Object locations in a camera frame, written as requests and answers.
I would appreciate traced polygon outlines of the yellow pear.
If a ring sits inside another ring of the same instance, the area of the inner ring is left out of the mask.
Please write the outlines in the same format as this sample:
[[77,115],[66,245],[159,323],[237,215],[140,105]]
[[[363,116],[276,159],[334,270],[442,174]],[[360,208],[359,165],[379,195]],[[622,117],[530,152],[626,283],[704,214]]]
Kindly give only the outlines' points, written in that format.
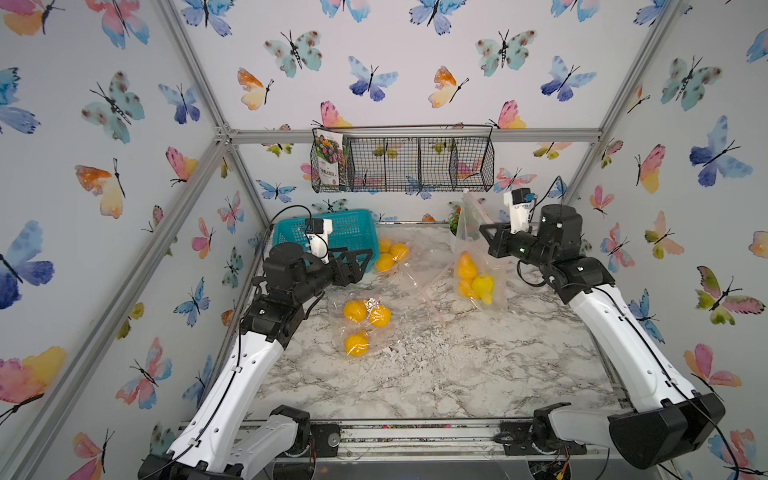
[[468,251],[459,255],[455,273],[461,281],[468,283],[471,283],[478,276],[477,265]]

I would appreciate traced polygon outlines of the yellow-green pear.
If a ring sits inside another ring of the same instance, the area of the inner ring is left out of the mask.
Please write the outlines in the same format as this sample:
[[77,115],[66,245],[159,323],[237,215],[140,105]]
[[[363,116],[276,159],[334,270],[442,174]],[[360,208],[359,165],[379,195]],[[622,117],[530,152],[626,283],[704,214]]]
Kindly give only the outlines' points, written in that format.
[[474,296],[485,305],[491,305],[493,303],[495,280],[491,275],[481,274],[476,276],[472,280],[470,287]]

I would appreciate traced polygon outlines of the clear zip-top bag with pears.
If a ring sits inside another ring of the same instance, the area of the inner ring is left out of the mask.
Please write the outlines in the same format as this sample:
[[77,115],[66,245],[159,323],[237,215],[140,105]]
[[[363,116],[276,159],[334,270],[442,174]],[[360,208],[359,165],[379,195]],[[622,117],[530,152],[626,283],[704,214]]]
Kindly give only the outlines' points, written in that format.
[[[457,235],[452,246],[454,253],[454,291],[460,299],[470,302],[476,309],[501,313],[507,306],[507,264],[488,254],[488,243],[479,232],[479,227],[482,224],[490,224],[491,218],[485,212],[479,199],[468,189],[462,192],[462,197],[456,210],[458,208],[461,209],[461,214]],[[456,276],[455,269],[459,255],[465,251],[471,254],[477,265],[478,275],[488,274],[495,280],[493,303],[491,305],[485,305],[482,301],[478,300],[471,290],[471,283],[463,282]]]

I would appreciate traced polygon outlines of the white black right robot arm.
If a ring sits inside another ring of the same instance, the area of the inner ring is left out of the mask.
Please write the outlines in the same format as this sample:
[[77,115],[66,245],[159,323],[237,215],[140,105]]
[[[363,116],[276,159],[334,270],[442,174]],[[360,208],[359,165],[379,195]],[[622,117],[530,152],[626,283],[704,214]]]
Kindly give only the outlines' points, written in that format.
[[725,406],[683,377],[635,319],[604,264],[581,253],[581,226],[574,208],[547,205],[536,233],[513,222],[479,227],[490,256],[514,257],[537,268],[544,284],[577,314],[630,403],[621,413],[581,410],[568,402],[539,408],[532,422],[534,444],[542,451],[568,442],[598,445],[638,469],[698,450],[716,433]]

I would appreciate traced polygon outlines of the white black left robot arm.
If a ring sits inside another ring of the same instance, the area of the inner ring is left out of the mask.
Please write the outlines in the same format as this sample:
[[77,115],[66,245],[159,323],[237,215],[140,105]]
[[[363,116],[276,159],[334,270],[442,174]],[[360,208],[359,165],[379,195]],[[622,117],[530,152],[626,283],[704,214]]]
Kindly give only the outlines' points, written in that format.
[[202,405],[165,453],[144,459],[139,478],[252,479],[283,454],[307,453],[310,415],[294,407],[279,406],[253,434],[237,435],[255,394],[325,290],[360,282],[373,257],[371,249],[329,248],[317,256],[297,243],[274,246]]

